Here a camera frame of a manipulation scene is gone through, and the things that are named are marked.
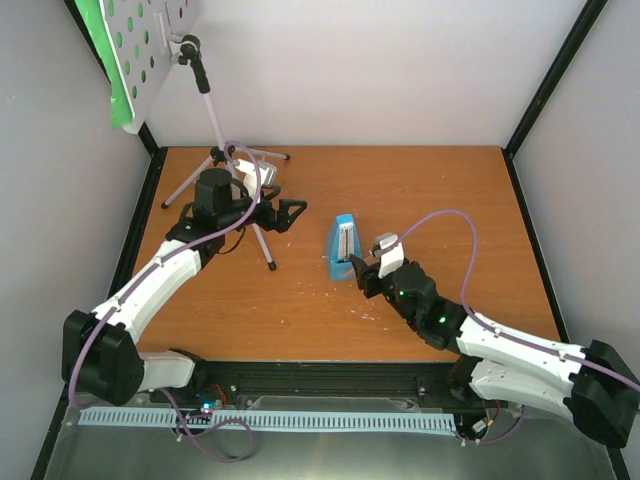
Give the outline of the clear plastic metronome cover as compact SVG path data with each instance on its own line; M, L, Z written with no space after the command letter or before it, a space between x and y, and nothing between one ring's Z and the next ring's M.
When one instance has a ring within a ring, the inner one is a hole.
M354 253L355 248L355 224L353 222L341 223L338 225L338 247L337 261L347 262L349 256Z

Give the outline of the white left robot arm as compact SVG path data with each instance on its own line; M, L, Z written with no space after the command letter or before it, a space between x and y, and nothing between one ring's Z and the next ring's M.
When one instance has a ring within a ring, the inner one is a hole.
M71 403L78 392L114 406L161 388L173 388L190 403L206 395L208 378L196 369L199 357L183 350L143 354L137 343L171 296L222 252L228 232L251 224L278 233L290 229L307 203L279 199L279 192L277 186L251 191L220 168L200 174L193 201L152 259L104 303L66 318L62 378Z

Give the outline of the blue metronome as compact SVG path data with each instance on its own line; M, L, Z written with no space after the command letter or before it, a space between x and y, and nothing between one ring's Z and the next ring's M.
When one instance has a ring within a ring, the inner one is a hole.
M324 259L331 281L345 281L355 277L350 260L352 255L361 255L355 218L352 214L341 214L331 223L325 242Z

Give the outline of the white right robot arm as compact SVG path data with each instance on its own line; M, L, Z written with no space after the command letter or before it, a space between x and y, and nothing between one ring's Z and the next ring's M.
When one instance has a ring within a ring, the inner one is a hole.
M356 255L350 262L365 297L383 296L427 345L458 354L450 374L454 394L544 410L606 447L626 447L639 381L614 347L552 341L502 325L441 296L417 262L368 264Z

